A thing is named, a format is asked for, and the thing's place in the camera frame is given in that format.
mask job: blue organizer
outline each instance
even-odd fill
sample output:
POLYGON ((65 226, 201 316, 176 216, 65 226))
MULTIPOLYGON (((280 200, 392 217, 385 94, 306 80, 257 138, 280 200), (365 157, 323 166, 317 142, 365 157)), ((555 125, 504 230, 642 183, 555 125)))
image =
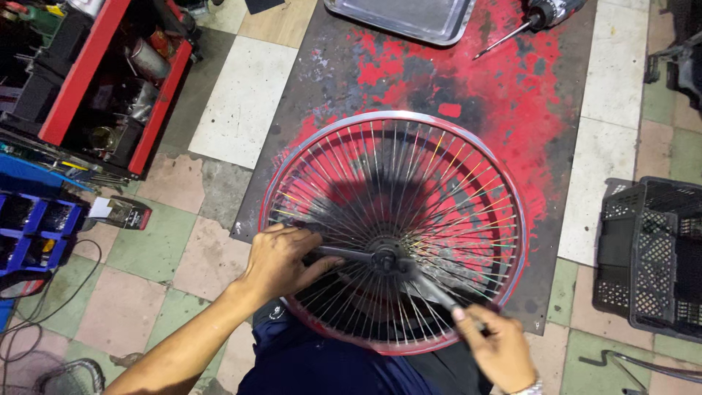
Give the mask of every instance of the blue organizer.
MULTIPOLYGON (((10 195, 9 193, 0 193, 0 213, 3 206, 10 203, 8 199, 10 195)), ((68 237, 74 233, 82 208, 76 203, 64 200, 45 200, 24 193, 14 194, 13 196, 31 200, 33 205, 22 229, 0 228, 0 236, 4 239, 4 242, 10 244, 8 239, 17 240, 10 258, 5 262, 0 262, 0 276, 16 270, 47 271, 55 268, 60 263, 61 257, 68 246, 68 237), (63 227, 61 229, 49 228, 46 220, 48 216, 55 214, 54 210, 58 209, 66 212, 63 227), (41 265, 41 254, 37 257, 28 254, 32 248, 32 243, 42 242, 42 238, 55 240, 55 244, 51 249, 51 255, 43 266, 41 265)))

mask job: black plastic crate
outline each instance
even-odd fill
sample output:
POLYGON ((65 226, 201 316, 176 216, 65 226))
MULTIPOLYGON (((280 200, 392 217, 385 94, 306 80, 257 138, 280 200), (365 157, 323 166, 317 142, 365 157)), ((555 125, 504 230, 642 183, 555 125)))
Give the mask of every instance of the black plastic crate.
POLYGON ((702 186, 644 177, 604 198, 600 219, 593 306, 702 343, 702 186))

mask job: power drill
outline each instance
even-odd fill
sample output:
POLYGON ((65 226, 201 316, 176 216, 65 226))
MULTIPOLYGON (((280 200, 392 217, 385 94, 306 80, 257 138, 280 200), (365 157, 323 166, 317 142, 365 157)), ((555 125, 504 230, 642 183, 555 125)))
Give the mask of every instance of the power drill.
POLYGON ((526 22, 519 26, 514 32, 511 32, 480 51, 473 60, 478 59, 491 49, 511 39, 517 33, 527 29, 541 30, 544 27, 552 27, 558 25, 564 20, 570 18, 576 11, 579 11, 587 0, 529 0, 529 12, 526 15, 526 22))

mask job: metal plate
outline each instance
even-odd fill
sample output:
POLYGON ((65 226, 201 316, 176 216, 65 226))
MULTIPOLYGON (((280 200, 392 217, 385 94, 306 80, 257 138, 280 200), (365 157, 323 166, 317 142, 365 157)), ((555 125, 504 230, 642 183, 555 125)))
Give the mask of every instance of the metal plate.
POLYGON ((449 46, 463 36, 475 0, 324 0, 334 12, 429 44, 449 46))

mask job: wristwatch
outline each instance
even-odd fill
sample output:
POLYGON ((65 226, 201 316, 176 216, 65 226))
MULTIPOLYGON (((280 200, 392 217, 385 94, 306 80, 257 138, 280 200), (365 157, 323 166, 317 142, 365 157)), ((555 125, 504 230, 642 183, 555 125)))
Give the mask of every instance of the wristwatch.
POLYGON ((541 382, 541 380, 536 380, 529 388, 519 392, 513 392, 510 395, 543 395, 543 382, 541 382))

